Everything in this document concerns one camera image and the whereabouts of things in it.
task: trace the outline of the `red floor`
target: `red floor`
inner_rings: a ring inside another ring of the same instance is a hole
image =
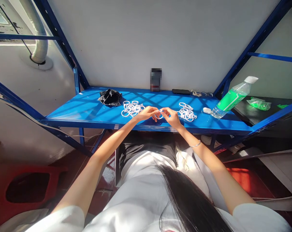
[[[111,134],[107,132],[102,139],[101,144],[110,135]],[[184,141],[179,136],[174,136],[179,143],[180,149],[182,149],[182,146],[184,146]],[[91,141],[89,141],[86,145],[89,147],[89,149],[91,149],[94,143],[95,139],[91,139]],[[74,150],[64,158],[52,164],[53,166],[67,166],[69,168],[68,173],[65,174],[59,184],[59,199],[68,190],[70,185],[77,178],[88,161],[88,157]],[[267,172],[267,170],[263,169],[260,163],[257,163],[256,160],[227,163],[226,167],[230,174],[243,187],[243,189],[256,200],[259,200],[259,198],[285,197],[289,196],[290,194],[290,192],[283,188],[281,186],[282,184],[278,182],[278,180],[275,180],[271,176],[272,174]],[[93,215],[100,213],[116,193],[117,188],[115,187],[114,169],[115,160],[114,154],[112,154],[93,195],[88,211],[89,213]],[[292,214],[290,212],[280,211],[278,213],[280,213],[292,225]]]

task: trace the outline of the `phone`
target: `phone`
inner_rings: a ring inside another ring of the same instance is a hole
[[[189,90],[172,89],[172,92],[174,94],[185,94],[185,95],[190,95],[191,94],[191,92]]]

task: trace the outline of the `bracelet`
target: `bracelet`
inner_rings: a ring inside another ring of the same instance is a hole
[[[201,144],[201,140],[199,140],[199,141],[200,142],[197,145],[195,145],[195,146],[189,146],[189,147],[197,147],[197,146],[199,146]]]

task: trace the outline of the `plastic bottle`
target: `plastic bottle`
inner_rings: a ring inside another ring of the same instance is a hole
[[[234,86],[230,91],[220,100],[220,102],[211,111],[211,116],[214,118],[222,118],[234,106],[243,100],[249,93],[253,83],[258,80],[257,77],[249,76],[243,83]]]

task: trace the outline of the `black pants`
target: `black pants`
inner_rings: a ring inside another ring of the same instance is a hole
[[[141,151],[152,151],[170,158],[176,165],[175,139],[170,132],[145,132],[132,130],[119,147],[119,168],[122,171],[127,161]]]

